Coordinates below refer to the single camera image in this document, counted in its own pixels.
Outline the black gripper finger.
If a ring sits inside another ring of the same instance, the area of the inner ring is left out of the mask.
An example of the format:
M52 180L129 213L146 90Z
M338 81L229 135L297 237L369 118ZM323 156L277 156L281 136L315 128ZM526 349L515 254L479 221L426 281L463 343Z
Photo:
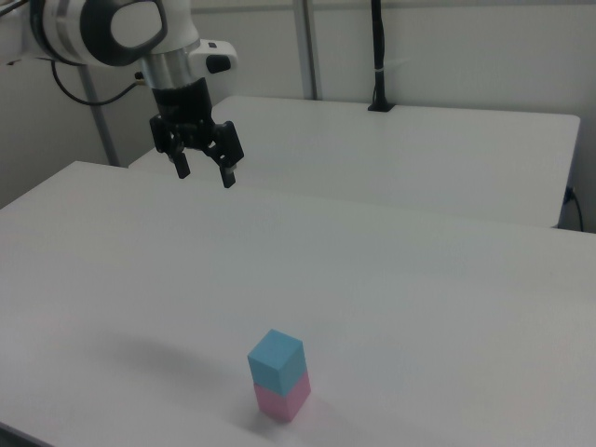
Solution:
M204 150L219 167L223 186L231 188L236 183L234 170L244 157L244 152L233 122L216 124L211 135L211 142Z
M183 137L179 130L161 115L155 115L150 119L150 128L156 150L169 158L180 179L186 178L190 174L190 168L183 152Z

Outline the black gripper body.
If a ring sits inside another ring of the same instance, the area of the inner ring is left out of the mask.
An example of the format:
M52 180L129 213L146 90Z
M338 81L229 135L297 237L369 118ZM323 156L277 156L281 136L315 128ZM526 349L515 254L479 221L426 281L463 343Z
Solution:
M170 149L170 135L186 148L205 149L213 141L215 123L205 78L181 88L152 90L158 114L152 118L156 148Z

